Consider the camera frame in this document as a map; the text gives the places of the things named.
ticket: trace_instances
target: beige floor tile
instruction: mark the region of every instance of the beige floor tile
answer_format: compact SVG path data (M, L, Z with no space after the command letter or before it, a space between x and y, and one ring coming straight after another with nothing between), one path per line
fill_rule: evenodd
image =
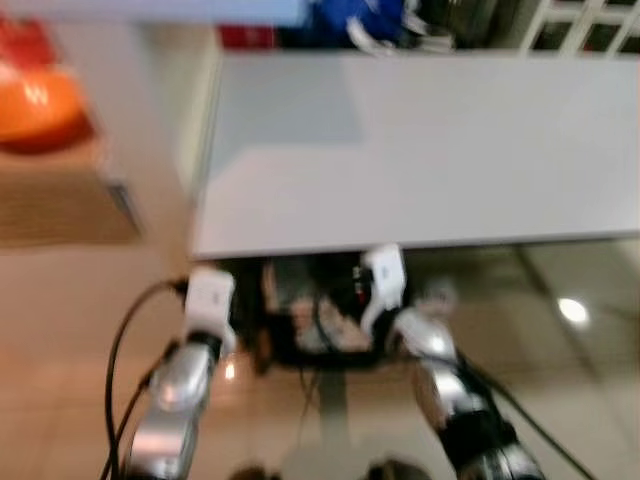
M65 369L55 364L2 358L0 410L55 407L66 376Z
M640 458L640 372L638 366L608 367L600 390L612 421L631 452Z
M281 468L298 450L320 441L317 397L311 399L303 418L305 397L298 374L290 375L291 383L277 389L269 388L267 379L258 381L251 396L252 450L271 470Z
M615 480L637 480L640 478L640 453L617 460L611 471L603 478Z
M0 471L12 480L38 478L51 441L55 411L0 412Z
M579 365L548 312L548 305L535 295L510 292L464 302L450 326L457 346L495 371Z
M392 456L409 460L435 479L455 478L406 379L379 384L352 382L349 409L351 441L367 465Z
M258 463L252 455L254 430L247 395L214 400L199 427L190 479L225 479L244 466Z
M114 403L126 403L154 358L119 358L114 376ZM80 362L68 364L60 401L67 407L83 407L104 401L107 357L87 356Z
M512 393L568 451L592 470L598 478L607 474L616 459L633 455L633 444L614 405L603 392L606 386L590 381L584 372L564 372L546 380L544 373L529 374L526 379L511 379ZM509 406L503 412L516 426L522 442L531 450L544 472L552 478L580 478L526 422Z
M40 478L97 478L107 454L103 418L101 406L60 408Z

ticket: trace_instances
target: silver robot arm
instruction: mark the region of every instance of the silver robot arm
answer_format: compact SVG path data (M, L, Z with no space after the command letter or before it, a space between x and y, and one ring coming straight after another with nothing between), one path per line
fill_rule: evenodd
M364 263L372 271L373 287L361 326L372 335L381 312L398 310L406 274L396 245L368 252ZM416 401L459 480L544 480L489 388L460 358L444 321L411 307L399 310L392 329L409 353L422 359L411 379Z
M150 406L124 458L122 478L187 478L216 362L221 352L235 350L229 326L233 289L226 272L199 268L191 275L185 341L151 380Z

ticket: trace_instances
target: black object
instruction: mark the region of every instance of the black object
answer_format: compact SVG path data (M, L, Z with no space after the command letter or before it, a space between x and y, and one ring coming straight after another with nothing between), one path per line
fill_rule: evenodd
M535 43L534 50L559 50L564 38L571 29L570 22L547 22L543 25Z
M512 16L516 6L514 0L422 0L416 14L429 25L451 32L456 47L467 49L486 45L492 30L501 26L505 16Z
M604 23L592 25L582 49L586 52L606 52L619 28L619 25Z
M640 37L635 35L627 37L619 51L620 53L640 53Z
M431 480L420 467L390 458L369 469L367 480Z
M511 424L484 411L455 416L438 437L458 472L483 453L517 441Z
M222 340L211 335L209 332L194 330L187 336L187 343L199 343L209 347L213 358L220 358L220 349L222 348Z
M360 266L359 252L309 256L226 260L220 266L236 280L232 317L234 329L253 352L254 368L263 373L271 362L290 367L311 367L323 370L366 369L382 357L384 338L391 328L395 313L376 324L380 340L366 352L344 352L331 344L324 335L326 352L311 353L298 348L292 316L287 312L267 312L263 291L264 270L273 265L274 272L291 282L296 289L311 298L326 296L341 315L359 320L371 296L371 275ZM282 288L282 302L287 303L295 292ZM322 326L318 329L322 335ZM263 345L261 335L268 345Z

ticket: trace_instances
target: tiled floor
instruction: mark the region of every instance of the tiled floor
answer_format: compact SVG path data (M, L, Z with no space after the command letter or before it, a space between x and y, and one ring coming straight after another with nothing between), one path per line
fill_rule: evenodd
M611 302L635 318L620 319L615 312L603 311L594 313L592 329L567 329L543 300L526 288L513 287L521 278L507 255L495 270L485 272L483 280L490 284L506 276L513 288L503 282L496 295L491 289L480 292L462 285L463 301L452 330L460 346L509 385L598 478L637 480L640 331L632 283L637 285L637 276L611 280L631 268L617 255L607 246L592 246L574 259L566 251L540 249L532 254L539 264L546 262L543 270L555 267L549 280L558 289L581 289L586 298L597 296L599 304ZM612 264L626 268L626 273L603 271L602 265ZM589 273L592 267L602 275ZM594 277L603 280L596 282ZM174 325L167 325L166 331ZM104 335L111 330L112 325L101 329ZM120 364L118 385L134 385L147 362L149 345L158 344L159 338L159 332L133 334L127 351L135 352L138 344L141 348ZM108 343L108 336L100 341ZM0 471L12 479L96 478L106 453L101 403L105 358L92 355L87 347L75 357L53 355L56 362L38 362L15 343L9 345L14 346L0 354ZM281 471L286 480L356 480L371 462L394 455L423 466L434 480L454 479L415 405L405 367L348 374L346 410L323 403L320 415L312 406L301 426L304 399L297 372L273 370L255 378L246 357L234 362L233 381L225 380L222 370L215 377L190 478L224 479L255 463ZM127 395L126 388L118 390L120 408ZM510 407L505 405L504 412L548 478L580 478Z

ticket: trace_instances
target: floor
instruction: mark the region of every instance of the floor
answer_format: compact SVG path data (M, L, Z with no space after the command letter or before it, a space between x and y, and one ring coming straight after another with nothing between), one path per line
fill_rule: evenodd
M638 252L634 248L626 252L634 255ZM554 291L589 300L593 320L589 327L574 329L551 314L545 300L532 293L521 265L501 247L476 255L474 265L479 269L463 272L460 262L442 263L453 270L447 273L461 279L461 303L451 319L454 336L598 478L640 478L640 262L634 264L632 256L610 242L532 247L528 254ZM133 260L129 268L136 268ZM116 275L122 272L114 267L96 281L108 289ZM62 334L47 338L51 330L29 323L27 317L16 320L19 332L13 340L7 330L3 333L0 470L12 479L96 478L107 447L102 352L115 320L65 323L65 318L72 317L65 309L71 307L56 306L60 287L55 277L45 280L53 292L42 302L60 314L52 318ZM117 317L119 307L126 306L133 295L129 293L112 312L95 313ZM84 299L78 308L89 316L96 309L94 300ZM21 311L11 299L5 303L13 307L3 307L3 322L8 314ZM179 311L170 299L158 300L152 309L179 321ZM173 321L157 329L132 329L119 365L118 412L154 354L153 347L179 328ZM51 361L28 353L46 348ZM62 353L72 348L75 354ZM242 467L258 464L280 471L286 480L356 480L372 462L389 456L424 467L434 479L455 478L415 405L406 367L348 374L346 409L340 407L339 398L334 402L323 393L301 421L304 398L297 372L273 369L256 378L246 355L229 361L234 362L236 375L227 380L224 368L217 370L190 478L229 478ZM340 385L339 379L331 377L323 382L323 392ZM504 412L548 478L580 478L516 413L507 406Z

